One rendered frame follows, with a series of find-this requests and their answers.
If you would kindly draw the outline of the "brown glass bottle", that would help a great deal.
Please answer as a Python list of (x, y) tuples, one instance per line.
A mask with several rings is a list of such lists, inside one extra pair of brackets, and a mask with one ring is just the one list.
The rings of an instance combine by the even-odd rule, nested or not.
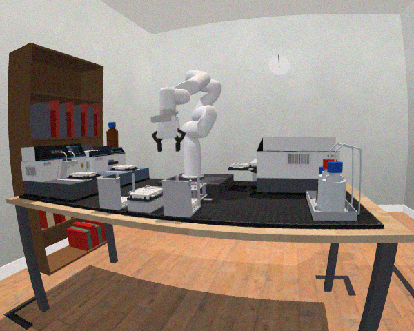
[(118, 130), (106, 131), (107, 146), (112, 146), (112, 148), (118, 148)]

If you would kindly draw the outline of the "red bottle cap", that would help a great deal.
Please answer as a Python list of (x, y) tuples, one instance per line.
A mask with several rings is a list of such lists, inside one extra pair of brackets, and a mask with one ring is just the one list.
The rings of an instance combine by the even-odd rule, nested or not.
[(334, 159), (323, 159), (323, 167), (328, 167), (328, 161), (335, 161)]

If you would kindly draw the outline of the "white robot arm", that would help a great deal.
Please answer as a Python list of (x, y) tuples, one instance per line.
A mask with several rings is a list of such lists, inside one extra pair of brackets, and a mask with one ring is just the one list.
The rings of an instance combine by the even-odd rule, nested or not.
[[(182, 126), (186, 133), (184, 137), (184, 172), (183, 178), (203, 177), (201, 173), (201, 146), (198, 138), (204, 138), (210, 133), (217, 111), (212, 105), (221, 94), (221, 84), (212, 80), (207, 72), (191, 70), (186, 73), (185, 82), (172, 88), (162, 88), (159, 91), (160, 115), (150, 117), (151, 122), (172, 121), (172, 115), (179, 114), (176, 105), (188, 103), (190, 96), (208, 92), (201, 97), (193, 110), (192, 120)], [(163, 115), (161, 115), (163, 114)]]

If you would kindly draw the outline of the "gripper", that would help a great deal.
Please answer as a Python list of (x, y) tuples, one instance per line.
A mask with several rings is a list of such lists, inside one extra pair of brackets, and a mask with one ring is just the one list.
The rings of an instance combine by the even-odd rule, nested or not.
[[(186, 133), (179, 128), (179, 119), (175, 115), (172, 115), (172, 121), (158, 122), (157, 131), (152, 134), (153, 139), (157, 143), (158, 152), (162, 152), (162, 139), (174, 138), (176, 143), (176, 152), (181, 149), (180, 143), (184, 139)], [(177, 136), (177, 132), (179, 136)], [(181, 136), (180, 136), (181, 133)], [(156, 137), (157, 135), (157, 137)], [(180, 138), (179, 138), (180, 137)]]

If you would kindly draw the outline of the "white plastic bottle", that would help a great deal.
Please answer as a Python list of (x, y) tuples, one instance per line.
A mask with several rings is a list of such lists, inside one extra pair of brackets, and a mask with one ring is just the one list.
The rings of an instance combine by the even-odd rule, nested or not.
[(346, 200), (346, 180), (340, 182), (322, 179), (321, 212), (344, 212)]

